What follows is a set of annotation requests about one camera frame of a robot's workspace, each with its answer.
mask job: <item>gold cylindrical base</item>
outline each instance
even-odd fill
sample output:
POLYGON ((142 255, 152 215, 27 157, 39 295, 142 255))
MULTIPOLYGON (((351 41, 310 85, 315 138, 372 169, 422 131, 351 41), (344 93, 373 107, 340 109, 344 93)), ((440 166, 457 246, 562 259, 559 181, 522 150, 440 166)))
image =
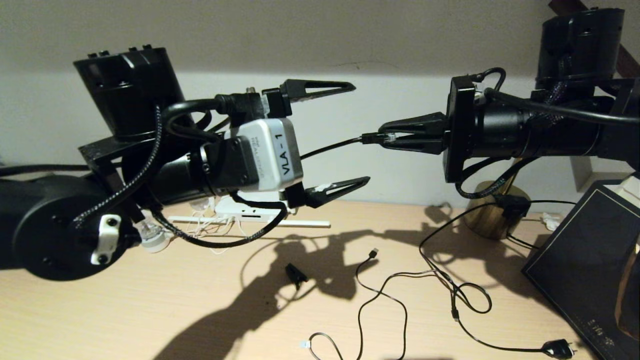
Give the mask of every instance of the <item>gold cylindrical base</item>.
MULTIPOLYGON (((485 189, 487 186, 491 185, 491 183, 491 181, 485 181, 478 184, 476 191, 485 189)), ((527 200, 531 199, 524 191, 513 185, 510 186, 508 195, 522 196, 527 200)), ((495 202, 493 195, 483 197, 482 199, 471 200, 467 209, 486 204, 487 202, 495 202)), ((519 218, 513 219, 503 217, 502 212, 502 208, 499 208, 496 205, 489 205, 465 215, 462 220, 471 231, 483 238, 501 240, 506 238, 508 233, 512 233, 515 227, 520 223, 519 218)))

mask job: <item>wall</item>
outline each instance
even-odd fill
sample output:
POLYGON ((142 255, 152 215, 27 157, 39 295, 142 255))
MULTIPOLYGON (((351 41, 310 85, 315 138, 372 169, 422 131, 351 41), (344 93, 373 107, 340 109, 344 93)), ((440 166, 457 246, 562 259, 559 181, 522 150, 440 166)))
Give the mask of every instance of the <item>wall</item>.
MULTIPOLYGON (((627 10, 622 42, 640 58, 640 3, 606 4, 627 10)), ((509 74, 503 90, 526 96, 541 23, 553 15, 543 1, 7 1, 0 13, 0 160, 80 163, 78 146, 109 136, 71 65, 89 52, 167 47, 187 99, 287 78, 353 82, 356 92, 294 105, 307 152, 386 121, 444 112, 452 76, 500 65, 509 74)), ((507 165, 479 173, 467 187, 507 165)), ((444 183, 440 156, 355 144, 304 166, 307 186, 371 176, 353 200, 466 204, 444 183)), ((568 158, 532 163, 516 185, 535 199, 580 196, 568 158)))

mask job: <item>white wall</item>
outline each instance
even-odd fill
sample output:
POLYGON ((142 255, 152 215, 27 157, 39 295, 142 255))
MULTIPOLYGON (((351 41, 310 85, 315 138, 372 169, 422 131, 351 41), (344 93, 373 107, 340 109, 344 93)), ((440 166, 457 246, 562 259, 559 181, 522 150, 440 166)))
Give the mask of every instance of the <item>white wall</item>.
MULTIPOLYGON (((606 5, 627 10, 623 44, 640 58, 640 3, 606 5)), ((89 52, 167 47, 187 99, 287 78, 353 82, 356 92, 294 105, 307 152, 386 121, 444 112, 452 76, 503 66, 503 89, 526 96, 541 23, 552 16, 546 1, 5 1, 0 160, 80 163, 78 146, 109 136, 71 65, 89 52)), ((507 165, 479 173, 467 187, 507 165)), ((307 186, 371 176, 349 199, 467 202, 444 183, 441 156, 355 144, 304 166, 307 186)), ((579 198, 568 158, 532 163, 516 185, 535 199, 579 198)))

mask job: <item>desk surface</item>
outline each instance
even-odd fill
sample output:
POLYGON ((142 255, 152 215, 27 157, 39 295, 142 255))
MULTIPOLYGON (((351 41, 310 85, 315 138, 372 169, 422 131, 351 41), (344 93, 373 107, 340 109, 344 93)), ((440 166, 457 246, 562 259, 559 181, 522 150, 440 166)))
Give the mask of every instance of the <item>desk surface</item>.
MULTIPOLYGON (((190 213, 188 206, 166 210, 167 215, 190 213)), ((220 255, 178 239, 158 254, 130 249, 111 268, 75 282, 45 281, 23 270, 0 272, 0 357, 312 359, 300 343, 321 331, 352 359, 359 346, 358 308, 373 295, 356 285, 357 264, 371 249, 380 250, 377 262, 361 274, 375 288, 391 273, 426 270, 417 244, 450 215, 450 209, 435 207, 334 202, 295 216, 330 220, 331 229, 277 228, 220 255), (297 293, 284 271, 288 263, 310 277, 297 293)), ((543 241, 549 232, 532 221, 535 215, 528 218, 515 235, 543 241)), ((239 232, 234 227, 230 234, 239 232)), ((489 291, 490 313, 460 306, 465 326, 481 340, 540 347, 566 338, 579 349, 576 359, 594 358, 520 273, 527 250, 480 238, 464 225, 442 231, 426 249, 455 280, 489 291)), ((451 318, 449 294, 433 277, 394 279, 385 291, 408 308, 407 360, 547 358, 476 343, 451 318)), ((481 296, 469 295, 483 305, 481 296)), ((398 304, 379 299, 363 310, 362 323, 363 359, 400 355, 403 311, 398 304)), ((314 340, 314 350, 323 360, 337 359, 322 338, 314 340)))

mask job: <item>cable connector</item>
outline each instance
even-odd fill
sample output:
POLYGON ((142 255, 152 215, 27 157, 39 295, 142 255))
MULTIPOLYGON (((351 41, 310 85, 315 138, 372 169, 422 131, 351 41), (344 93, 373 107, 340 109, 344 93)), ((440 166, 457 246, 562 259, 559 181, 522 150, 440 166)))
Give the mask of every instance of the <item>cable connector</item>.
POLYGON ((365 133, 360 136, 362 143, 385 143, 393 141, 396 138, 395 133, 365 133))
POLYGON ((575 351, 565 339, 547 341, 541 347, 542 352, 554 359, 571 359, 575 351))

